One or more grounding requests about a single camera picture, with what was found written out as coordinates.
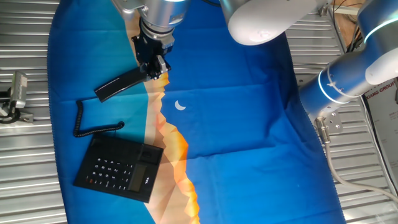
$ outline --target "cable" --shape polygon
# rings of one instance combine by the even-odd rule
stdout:
[[[357,18],[355,18],[353,15],[350,15],[350,14],[343,14],[343,16],[344,16],[347,20],[351,21],[353,24],[356,24],[356,23],[358,22]]]
[[[358,5],[363,5],[363,3],[350,4],[350,5],[346,6],[346,7],[358,6]]]
[[[352,51],[354,51],[354,49],[357,49],[363,43],[363,41],[364,41],[363,36],[359,36],[354,43],[354,48],[352,49]]]
[[[359,24],[356,24],[355,29],[354,29],[353,39],[352,39],[349,47],[347,48],[347,53],[352,51],[352,48],[353,48],[354,42],[355,42],[355,38],[358,35],[358,32],[359,32]]]
[[[329,165],[329,169],[331,171],[331,174],[333,175],[333,177],[340,183],[347,185],[347,186],[351,186],[351,187],[356,187],[359,189],[363,189],[363,190],[371,190],[374,192],[379,192],[380,194],[384,194],[385,196],[393,199],[393,201],[395,201],[396,203],[398,203],[398,198],[395,197],[394,195],[392,195],[389,192],[386,192],[385,190],[382,190],[380,188],[377,187],[373,187],[373,186],[369,186],[369,185],[364,185],[364,184],[354,184],[351,182],[348,182],[344,179],[342,179],[336,172],[335,168],[333,167],[333,164],[331,163],[331,152],[330,152],[330,143],[325,143],[325,149],[326,149],[326,159],[328,160],[328,165]]]
[[[336,7],[336,0],[334,0],[333,1],[333,26],[335,27],[335,30],[336,30],[336,32],[338,33],[338,30],[337,30],[337,26],[336,26],[336,14],[335,14],[335,12],[344,4],[344,2],[346,2],[347,0],[344,0],[338,7],[337,7],[337,9],[335,9],[335,7]],[[357,6],[357,5],[360,5],[360,4],[363,4],[363,3],[357,3],[357,4],[351,4],[351,5],[348,5],[347,7],[350,7],[350,6]]]
[[[1,115],[0,115],[0,119],[10,118],[11,116],[12,116],[11,113],[9,113],[7,116],[1,116]]]
[[[76,123],[75,129],[73,130],[73,135],[76,138],[85,137],[94,133],[103,133],[107,131],[116,131],[120,130],[124,127],[124,122],[120,121],[117,125],[107,126],[102,128],[90,129],[88,131],[80,132],[80,124],[81,124],[81,117],[83,116],[83,103],[81,100],[76,101],[77,104],[77,116],[76,116]]]
[[[8,114],[8,116],[6,116],[7,118],[11,118],[12,115],[10,115],[11,113]],[[14,113],[14,117],[12,117],[10,120],[0,120],[0,124],[12,124],[15,123],[19,120],[19,118],[21,117],[21,112],[19,111],[18,108],[15,108],[15,113]]]
[[[205,3],[207,3],[209,5],[215,6],[215,7],[221,7],[221,4],[219,4],[219,3],[215,3],[215,2],[212,2],[209,0],[202,0],[202,1],[204,1]]]

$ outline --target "metal bracket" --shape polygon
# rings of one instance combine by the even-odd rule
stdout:
[[[156,59],[157,59],[157,63],[159,63],[160,74],[165,74],[168,71],[166,62],[164,61],[163,57],[160,55],[156,55]]]
[[[19,118],[19,121],[33,123],[33,114],[21,112],[21,117]]]
[[[324,5],[320,5],[321,3],[318,4],[318,13],[321,17],[328,15],[329,5],[331,4],[331,1],[332,0],[325,1]]]
[[[329,134],[338,134],[343,132],[343,124],[337,111],[334,111],[325,118],[326,128]]]
[[[134,18],[134,11],[144,7],[140,0],[112,0],[112,3],[125,21],[131,21]]]

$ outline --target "orange pattern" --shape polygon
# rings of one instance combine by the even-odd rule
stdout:
[[[165,95],[164,86],[169,84],[169,75],[162,75],[157,81],[146,83],[147,92],[151,98],[155,98],[151,104],[155,112],[155,124],[153,124],[159,133],[163,136],[165,145],[164,154],[174,167],[174,180],[181,193],[189,197],[184,212],[191,218],[190,224],[200,224],[199,205],[197,203],[197,194],[192,182],[186,174],[188,143],[178,129],[166,121],[165,116],[160,112],[162,108],[162,98]]]

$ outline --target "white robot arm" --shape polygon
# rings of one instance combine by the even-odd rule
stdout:
[[[327,1],[331,0],[221,0],[219,6],[235,41],[243,45],[259,45],[274,39]],[[156,80],[171,69],[164,56],[173,48],[174,28],[184,20],[191,0],[112,2],[124,20],[130,21],[135,12],[141,16],[141,32],[133,37],[140,67],[95,89],[101,102],[140,82]]]

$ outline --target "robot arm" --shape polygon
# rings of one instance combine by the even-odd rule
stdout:
[[[331,0],[221,0],[228,29],[243,45],[268,42],[308,12]],[[165,55],[172,51],[173,31],[185,18],[191,0],[112,0],[124,20],[137,11],[141,33],[133,37],[139,68],[97,88],[101,102],[140,82],[158,79],[171,70]]]
[[[300,89],[312,121],[398,76],[398,1],[368,0],[359,11],[358,24],[364,50],[342,55]]]

